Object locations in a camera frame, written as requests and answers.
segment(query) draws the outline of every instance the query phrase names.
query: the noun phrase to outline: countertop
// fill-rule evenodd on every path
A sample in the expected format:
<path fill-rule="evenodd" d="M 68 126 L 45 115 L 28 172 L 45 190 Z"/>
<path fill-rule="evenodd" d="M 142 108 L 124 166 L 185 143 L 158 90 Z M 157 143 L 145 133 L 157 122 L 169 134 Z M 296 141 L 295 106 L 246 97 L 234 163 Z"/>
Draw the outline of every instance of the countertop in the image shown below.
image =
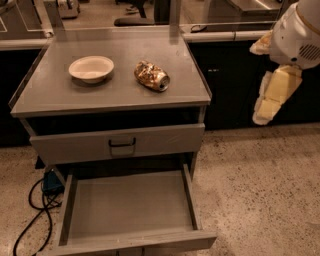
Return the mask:
<path fill-rule="evenodd" d="M 72 78 L 70 64 L 85 56 L 110 58 L 115 66 L 112 78 L 97 86 Z M 169 74 L 165 92 L 151 91 L 136 81 L 133 71 L 141 60 Z M 56 34 L 11 114 L 25 118 L 209 103 L 206 82 L 172 27 L 67 30 Z"/>

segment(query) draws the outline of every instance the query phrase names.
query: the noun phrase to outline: bowl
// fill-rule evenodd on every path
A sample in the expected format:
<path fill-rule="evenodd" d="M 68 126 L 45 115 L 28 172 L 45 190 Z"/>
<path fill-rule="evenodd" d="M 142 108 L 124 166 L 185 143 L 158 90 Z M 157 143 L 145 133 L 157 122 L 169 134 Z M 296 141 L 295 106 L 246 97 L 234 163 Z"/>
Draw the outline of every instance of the bowl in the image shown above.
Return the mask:
<path fill-rule="evenodd" d="M 88 56 L 73 62 L 69 67 L 71 76 L 88 84 L 103 81 L 113 70 L 112 60 L 103 56 Z"/>

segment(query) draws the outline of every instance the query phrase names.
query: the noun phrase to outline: desk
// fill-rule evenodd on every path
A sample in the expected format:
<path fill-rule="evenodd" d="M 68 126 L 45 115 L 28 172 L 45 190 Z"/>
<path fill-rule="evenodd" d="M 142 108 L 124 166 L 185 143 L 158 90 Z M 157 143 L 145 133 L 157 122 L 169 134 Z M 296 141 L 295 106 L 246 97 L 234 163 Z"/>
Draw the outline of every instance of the desk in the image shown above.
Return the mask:
<path fill-rule="evenodd" d="M 242 12 L 279 11 L 281 4 L 276 0 L 228 0 Z"/>
<path fill-rule="evenodd" d="M 214 242 L 201 228 L 191 188 L 211 96 L 173 32 L 61 31 L 14 104 L 11 114 L 47 168 L 67 177 L 48 255 L 163 255 Z M 112 77 L 93 87 L 72 79 L 69 65 L 94 55 L 113 60 Z M 136 81 L 143 59 L 167 71 L 167 91 Z"/>

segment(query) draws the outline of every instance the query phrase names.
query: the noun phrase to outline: speckled floor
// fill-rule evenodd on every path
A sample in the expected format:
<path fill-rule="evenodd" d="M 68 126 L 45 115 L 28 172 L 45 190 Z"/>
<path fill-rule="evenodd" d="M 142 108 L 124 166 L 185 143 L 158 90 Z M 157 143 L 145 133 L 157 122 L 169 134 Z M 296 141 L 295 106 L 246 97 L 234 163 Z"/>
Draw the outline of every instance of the speckled floor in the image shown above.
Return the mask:
<path fill-rule="evenodd" d="M 12 255 L 37 213 L 27 201 L 43 175 L 35 160 L 31 147 L 0 149 L 1 256 Z M 193 191 L 204 229 L 218 238 L 210 250 L 179 255 L 320 255 L 320 123 L 206 132 Z M 46 231 L 42 218 L 18 255 L 34 253 Z"/>

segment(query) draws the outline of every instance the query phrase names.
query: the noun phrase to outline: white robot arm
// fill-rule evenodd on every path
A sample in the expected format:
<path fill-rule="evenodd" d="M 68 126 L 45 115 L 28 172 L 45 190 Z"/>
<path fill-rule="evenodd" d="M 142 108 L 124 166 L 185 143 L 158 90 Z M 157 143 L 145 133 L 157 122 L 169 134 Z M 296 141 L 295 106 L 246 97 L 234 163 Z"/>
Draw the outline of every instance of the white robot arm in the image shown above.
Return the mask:
<path fill-rule="evenodd" d="M 302 70 L 320 63 L 319 10 L 320 0 L 292 4 L 272 31 L 251 46 L 251 52 L 269 54 L 280 64 L 262 80 L 253 114 L 256 124 L 268 124 L 301 84 Z"/>

